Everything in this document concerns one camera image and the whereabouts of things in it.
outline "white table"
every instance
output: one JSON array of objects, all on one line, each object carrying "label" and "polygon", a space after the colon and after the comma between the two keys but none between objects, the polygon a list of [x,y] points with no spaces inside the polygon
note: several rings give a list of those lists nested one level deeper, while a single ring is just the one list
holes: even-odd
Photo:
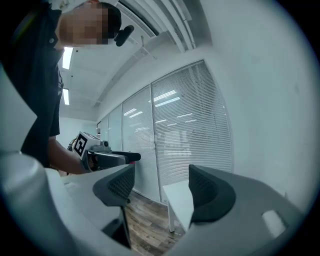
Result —
[{"label": "white table", "polygon": [[168,218],[170,232],[175,231],[174,214],[187,232],[194,212],[194,201],[189,189],[189,180],[163,186],[168,199]]}]

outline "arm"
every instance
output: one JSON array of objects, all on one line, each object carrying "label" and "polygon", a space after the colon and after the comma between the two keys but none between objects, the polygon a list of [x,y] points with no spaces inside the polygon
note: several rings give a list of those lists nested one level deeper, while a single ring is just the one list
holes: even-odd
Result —
[{"label": "arm", "polygon": [[56,136],[49,138],[48,159],[50,165],[58,170],[70,174],[85,173],[81,160],[72,152],[61,146],[61,144],[56,140]]}]

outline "black mesh pad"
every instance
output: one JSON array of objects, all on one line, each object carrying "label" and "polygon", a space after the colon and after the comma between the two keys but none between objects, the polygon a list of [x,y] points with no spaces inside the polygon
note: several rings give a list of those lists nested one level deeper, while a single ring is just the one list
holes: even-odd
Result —
[{"label": "black mesh pad", "polygon": [[135,184],[135,172],[126,171],[111,180],[108,184],[108,190],[116,197],[127,200],[130,192]]},{"label": "black mesh pad", "polygon": [[135,165],[130,164],[119,171],[98,180],[93,193],[106,206],[126,205],[127,198],[135,185]]},{"label": "black mesh pad", "polygon": [[194,207],[190,223],[217,221],[236,201],[236,193],[227,182],[193,164],[189,165],[189,189]]}]

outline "black t-shirt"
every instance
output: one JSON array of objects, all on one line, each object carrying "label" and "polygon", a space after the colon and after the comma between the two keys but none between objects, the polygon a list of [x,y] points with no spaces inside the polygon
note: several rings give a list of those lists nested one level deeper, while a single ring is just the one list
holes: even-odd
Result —
[{"label": "black t-shirt", "polygon": [[63,50],[54,48],[58,38],[55,30],[60,10],[51,6],[26,21],[18,43],[9,59],[3,63],[12,84],[26,104],[37,115],[21,151],[36,158],[44,167],[49,166],[48,141],[59,130],[59,105],[63,82],[58,62]]}]

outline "table leg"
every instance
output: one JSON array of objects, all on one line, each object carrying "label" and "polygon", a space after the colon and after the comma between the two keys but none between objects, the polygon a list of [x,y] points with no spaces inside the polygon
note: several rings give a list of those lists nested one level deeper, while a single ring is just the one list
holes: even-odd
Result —
[{"label": "table leg", "polygon": [[175,231],[175,213],[172,210],[171,204],[168,202],[168,216],[169,216],[169,230],[170,232]]}]

